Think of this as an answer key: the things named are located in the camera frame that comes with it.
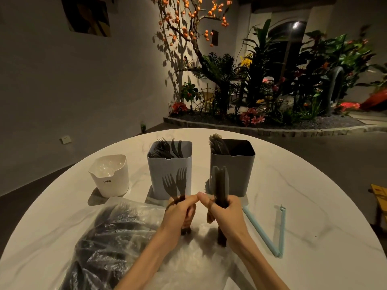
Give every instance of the ceiling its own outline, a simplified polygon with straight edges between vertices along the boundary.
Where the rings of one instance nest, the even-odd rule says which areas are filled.
[[[312,8],[334,4],[336,0],[239,0],[239,4],[251,3],[252,12],[272,8],[273,12]]]

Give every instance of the wooden stool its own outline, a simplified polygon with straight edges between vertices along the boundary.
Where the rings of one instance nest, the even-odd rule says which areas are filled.
[[[371,189],[368,190],[373,193],[376,197],[376,215],[375,224],[370,224],[376,234],[383,233],[383,229],[380,226],[382,222],[382,215],[387,222],[387,188],[371,184]]]

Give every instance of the soil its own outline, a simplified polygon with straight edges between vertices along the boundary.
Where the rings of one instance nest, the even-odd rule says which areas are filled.
[[[191,122],[210,123],[217,125],[228,126],[244,126],[234,122],[231,118],[222,119],[220,116],[211,116],[210,114],[199,114],[197,112],[183,112],[181,114],[172,114],[170,117],[182,119]],[[255,126],[249,126],[252,128],[265,128],[265,129],[328,129],[328,128],[340,128],[340,127],[353,127],[365,125],[364,123],[352,118],[350,116],[332,115],[330,117],[318,116],[315,120],[303,120],[293,125],[278,125],[273,122],[262,122]]]

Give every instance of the hand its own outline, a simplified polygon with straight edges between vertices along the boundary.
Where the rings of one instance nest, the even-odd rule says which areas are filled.
[[[208,209],[207,223],[217,221],[220,229],[227,238],[231,249],[238,254],[242,241],[250,239],[244,222],[242,204],[238,196],[228,196],[228,208],[221,208],[208,195],[199,192],[197,194],[200,202]]]
[[[175,205],[173,199],[170,198],[170,204],[157,230],[167,242],[169,251],[176,247],[180,239],[181,229],[191,226],[198,201],[197,195],[191,195]]]

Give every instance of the marble tabletop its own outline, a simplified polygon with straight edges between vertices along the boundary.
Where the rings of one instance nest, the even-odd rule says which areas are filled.
[[[146,154],[152,143],[161,137],[192,141],[192,191],[203,191],[209,178],[208,138],[214,133],[251,142],[256,156],[247,190],[248,207],[274,241],[279,235],[279,206],[287,209],[282,259],[271,254],[245,220],[258,247],[290,289],[386,287],[387,259],[376,235],[349,197],[317,168],[276,145],[247,135],[173,129],[108,146],[55,180],[13,232],[0,260],[0,289],[52,290],[60,284],[60,273],[68,266],[74,245],[99,210],[99,206],[88,204],[96,187],[88,169],[96,158],[126,155],[131,189],[124,198],[144,202],[151,186]],[[199,204],[198,210],[204,212],[205,208]],[[225,288],[238,286],[227,281]]]

